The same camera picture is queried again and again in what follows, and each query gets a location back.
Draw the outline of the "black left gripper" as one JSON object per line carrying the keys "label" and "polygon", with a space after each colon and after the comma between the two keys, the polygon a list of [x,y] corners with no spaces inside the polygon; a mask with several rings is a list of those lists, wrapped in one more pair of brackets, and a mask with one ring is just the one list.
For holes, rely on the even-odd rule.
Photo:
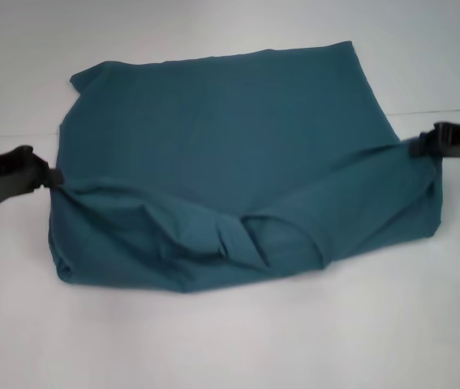
{"label": "black left gripper", "polygon": [[62,171],[50,169],[47,173],[47,162],[33,152],[33,147],[19,146],[0,154],[0,203],[30,194],[45,182],[47,186],[61,186]]}

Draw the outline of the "teal t-shirt with pink print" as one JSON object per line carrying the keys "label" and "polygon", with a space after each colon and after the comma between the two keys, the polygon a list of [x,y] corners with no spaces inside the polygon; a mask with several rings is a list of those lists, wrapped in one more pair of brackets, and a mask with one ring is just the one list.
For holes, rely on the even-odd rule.
{"label": "teal t-shirt with pink print", "polygon": [[435,234],[442,163],[409,154],[349,41],[71,76],[49,248],[68,284],[179,293]]}

